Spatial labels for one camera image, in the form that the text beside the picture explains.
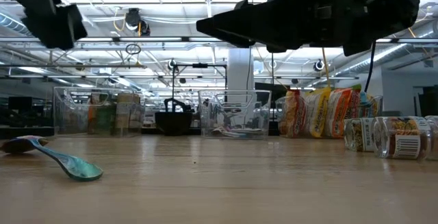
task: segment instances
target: glass jar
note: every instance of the glass jar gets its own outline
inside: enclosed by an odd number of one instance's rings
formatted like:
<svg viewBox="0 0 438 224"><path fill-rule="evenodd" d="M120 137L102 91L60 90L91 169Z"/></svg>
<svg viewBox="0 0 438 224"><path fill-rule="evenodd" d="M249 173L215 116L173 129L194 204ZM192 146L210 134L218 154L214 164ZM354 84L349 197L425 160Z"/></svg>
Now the glass jar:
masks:
<svg viewBox="0 0 438 224"><path fill-rule="evenodd" d="M372 121L370 118L347 119L344 125L346 148L351 151L373 152Z"/></svg>
<svg viewBox="0 0 438 224"><path fill-rule="evenodd" d="M423 160L430 153L430 125L425 118L377 118L373 132L380 158Z"/></svg>
<svg viewBox="0 0 438 224"><path fill-rule="evenodd" d="M438 160L438 116L426 116L430 125L430 154L428 160Z"/></svg>

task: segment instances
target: teal spoon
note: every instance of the teal spoon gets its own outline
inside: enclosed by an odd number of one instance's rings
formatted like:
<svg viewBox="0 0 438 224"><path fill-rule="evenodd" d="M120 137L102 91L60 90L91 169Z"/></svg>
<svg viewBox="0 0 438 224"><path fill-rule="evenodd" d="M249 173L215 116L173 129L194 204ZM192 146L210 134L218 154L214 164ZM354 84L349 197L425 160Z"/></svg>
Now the teal spoon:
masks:
<svg viewBox="0 0 438 224"><path fill-rule="evenodd" d="M0 150L6 153L25 153L37 149L54 159L61 169L72 179L89 182L102 177L103 171L98 166L75 156L58 153L43 147L48 141L39 136L21 136L2 144Z"/></svg>

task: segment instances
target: white column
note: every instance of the white column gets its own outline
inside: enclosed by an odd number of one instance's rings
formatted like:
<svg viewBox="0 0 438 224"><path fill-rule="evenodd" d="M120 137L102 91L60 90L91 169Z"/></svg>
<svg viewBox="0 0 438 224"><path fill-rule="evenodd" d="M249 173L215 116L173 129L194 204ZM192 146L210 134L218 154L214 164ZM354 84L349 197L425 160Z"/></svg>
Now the white column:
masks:
<svg viewBox="0 0 438 224"><path fill-rule="evenodd" d="M229 49L228 89L254 90L254 57L251 49Z"/></svg>

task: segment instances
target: wooden table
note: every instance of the wooden table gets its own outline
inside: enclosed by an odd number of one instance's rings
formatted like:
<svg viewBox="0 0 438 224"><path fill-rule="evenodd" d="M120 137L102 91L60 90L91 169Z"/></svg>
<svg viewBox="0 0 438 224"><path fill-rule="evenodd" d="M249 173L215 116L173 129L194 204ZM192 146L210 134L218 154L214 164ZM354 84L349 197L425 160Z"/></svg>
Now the wooden table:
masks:
<svg viewBox="0 0 438 224"><path fill-rule="evenodd" d="M0 155L0 223L437 223L438 163L342 140L57 138L105 170L74 182L38 152Z"/></svg>

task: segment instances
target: white wall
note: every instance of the white wall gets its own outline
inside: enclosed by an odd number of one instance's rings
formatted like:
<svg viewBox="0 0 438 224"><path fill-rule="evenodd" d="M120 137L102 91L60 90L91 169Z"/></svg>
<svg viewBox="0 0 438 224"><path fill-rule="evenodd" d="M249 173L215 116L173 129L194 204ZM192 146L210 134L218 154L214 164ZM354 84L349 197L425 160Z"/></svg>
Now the white wall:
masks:
<svg viewBox="0 0 438 224"><path fill-rule="evenodd" d="M347 88L357 84L362 85L362 90L365 89L365 85L367 83L368 73L361 73L357 75L359 79L354 80L341 80L339 83L336 83L337 88ZM370 84L368 85L368 93L373 96L382 96L383 95L383 86L382 86L382 68L376 67L373 69Z"/></svg>
<svg viewBox="0 0 438 224"><path fill-rule="evenodd" d="M383 72L384 111L401 111L402 115L415 115L413 98L418 88L438 84L438 73Z"/></svg>

